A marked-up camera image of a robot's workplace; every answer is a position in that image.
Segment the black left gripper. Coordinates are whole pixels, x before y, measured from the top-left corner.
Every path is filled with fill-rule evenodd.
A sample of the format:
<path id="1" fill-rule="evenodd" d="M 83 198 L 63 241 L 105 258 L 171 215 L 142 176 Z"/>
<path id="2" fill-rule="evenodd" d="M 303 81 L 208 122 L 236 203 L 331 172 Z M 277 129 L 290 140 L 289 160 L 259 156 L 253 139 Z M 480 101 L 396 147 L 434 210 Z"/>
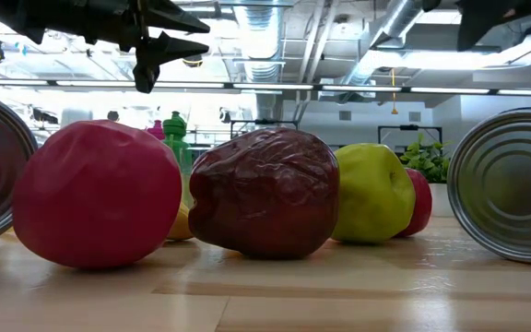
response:
<path id="1" fill-rule="evenodd" d="M 136 49 L 133 69 L 136 89 L 150 92 L 159 77 L 159 66 L 173 60 L 206 53 L 205 44 L 170 37 L 162 32 L 158 38 L 148 36 L 148 26 L 137 0 L 88 0 L 85 40 L 112 42 L 122 52 Z M 147 23 L 151 27 L 192 33 L 209 33 L 210 27 L 188 14 L 170 0 L 147 1 Z"/>

